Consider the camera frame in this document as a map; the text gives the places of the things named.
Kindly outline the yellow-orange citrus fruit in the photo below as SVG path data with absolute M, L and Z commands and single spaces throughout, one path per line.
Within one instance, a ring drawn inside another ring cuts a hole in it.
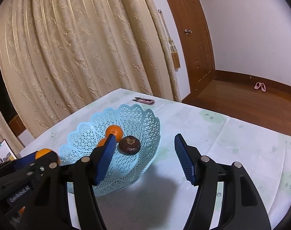
M 35 153 L 35 163 L 49 166 L 51 163 L 60 165 L 60 158 L 56 152 L 51 149 L 41 149 Z

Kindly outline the large rough orange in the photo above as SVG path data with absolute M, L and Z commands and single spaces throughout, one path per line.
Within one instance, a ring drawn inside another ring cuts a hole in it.
M 97 147 L 102 147 L 102 146 L 104 146 L 106 140 L 107 140 L 107 138 L 103 138 L 103 139 L 101 139 L 101 140 L 98 142 Z

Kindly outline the small mandarin with stem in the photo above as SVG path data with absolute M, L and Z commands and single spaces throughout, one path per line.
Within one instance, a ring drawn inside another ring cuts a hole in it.
M 110 134 L 113 134 L 116 138 L 116 142 L 120 142 L 123 138 L 123 130 L 118 125 L 111 125 L 105 131 L 105 137 L 108 138 Z

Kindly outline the photo collage card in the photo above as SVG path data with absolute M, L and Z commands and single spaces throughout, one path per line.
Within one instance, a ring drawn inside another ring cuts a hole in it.
M 0 164 L 6 163 L 8 161 L 13 161 L 17 159 L 17 156 L 13 152 L 13 150 L 10 148 L 7 141 L 4 139 L 0 143 Z

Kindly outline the beige curtain left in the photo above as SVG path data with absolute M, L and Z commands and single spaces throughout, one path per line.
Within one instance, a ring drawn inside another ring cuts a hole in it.
M 0 111 L 0 143 L 6 140 L 12 151 L 18 155 L 20 151 L 23 150 L 23 145 L 20 143 L 18 138 L 13 134 L 13 131 L 10 129 L 6 123 L 1 111 Z

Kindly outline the beige curtain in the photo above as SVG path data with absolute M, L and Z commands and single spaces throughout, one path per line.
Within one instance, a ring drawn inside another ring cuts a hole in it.
M 153 0 L 3 0 L 0 70 L 34 137 L 119 88 L 181 100 Z
M 0 111 L 0 143 L 6 140 L 12 151 L 18 155 L 20 151 L 23 150 L 23 145 L 20 143 L 18 138 L 13 134 L 13 131 L 10 129 L 6 123 L 1 111 Z

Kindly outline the white printed tablecloth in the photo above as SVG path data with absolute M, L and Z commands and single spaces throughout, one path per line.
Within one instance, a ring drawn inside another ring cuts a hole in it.
M 118 89 L 25 147 L 63 188 L 80 229 L 272 229 L 291 204 L 291 136 L 178 102 L 135 104 Z

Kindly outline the pink slippers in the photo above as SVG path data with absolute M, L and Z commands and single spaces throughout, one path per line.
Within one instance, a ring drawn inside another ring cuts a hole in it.
M 255 90 L 261 90 L 262 92 L 266 92 L 266 86 L 264 83 L 257 82 L 254 86 Z

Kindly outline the pink thread snips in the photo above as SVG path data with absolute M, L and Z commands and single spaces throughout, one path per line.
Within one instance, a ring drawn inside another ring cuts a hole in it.
M 154 105 L 155 104 L 155 100 L 147 99 L 147 98 L 141 98 L 141 97 L 135 97 L 133 99 L 133 101 L 138 102 L 138 103 L 142 103 L 142 104 L 146 104 L 146 105 Z

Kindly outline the beige curtain right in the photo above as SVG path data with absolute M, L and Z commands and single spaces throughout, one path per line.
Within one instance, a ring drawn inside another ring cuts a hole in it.
M 3 0 L 0 70 L 34 137 L 119 88 L 181 100 L 153 0 Z

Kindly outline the curtain tassel tieback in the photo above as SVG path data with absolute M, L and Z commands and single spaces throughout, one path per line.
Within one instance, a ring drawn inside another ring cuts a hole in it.
M 176 46 L 175 46 L 175 44 L 173 42 L 173 39 L 171 38 L 170 33 L 168 31 L 168 27 L 166 25 L 166 21 L 164 19 L 162 10 L 159 9 L 158 12 L 159 12 L 159 15 L 161 16 L 161 19 L 162 19 L 162 22 L 163 22 L 163 25 L 164 25 L 164 28 L 165 28 L 165 32 L 167 34 L 167 38 L 168 38 L 168 42 L 169 42 L 169 46 L 170 46 L 170 52 L 171 52 L 172 59 L 173 59 L 174 68 L 175 68 L 176 71 L 178 71 L 180 69 L 180 60 L 179 60 L 179 55 L 178 55 L 177 48 L 176 48 Z

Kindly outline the wooden door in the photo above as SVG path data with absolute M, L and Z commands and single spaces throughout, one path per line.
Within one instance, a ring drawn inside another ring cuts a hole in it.
M 167 0 L 179 34 L 188 72 L 190 94 L 196 98 L 215 78 L 210 32 L 200 0 Z

